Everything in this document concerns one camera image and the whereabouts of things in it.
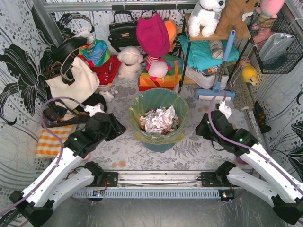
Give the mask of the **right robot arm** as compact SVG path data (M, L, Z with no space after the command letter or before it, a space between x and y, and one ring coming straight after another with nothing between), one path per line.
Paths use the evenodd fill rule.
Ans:
M225 161L215 171L222 186L239 186L269 204L284 222L294 225L303 216L303 184L284 170L246 129L235 129L219 110L205 113L196 134L217 142L253 167L262 178L252 176Z

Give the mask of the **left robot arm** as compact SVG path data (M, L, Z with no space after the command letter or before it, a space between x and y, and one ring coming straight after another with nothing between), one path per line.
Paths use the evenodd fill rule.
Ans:
M108 186L104 170L96 162L87 162L74 176L64 180L84 158L103 141L122 135L126 128L111 114L95 113L85 128L75 131L61 144L61 151L43 173L22 191L10 195L16 210L35 227L48 221L54 210L77 190L93 185Z

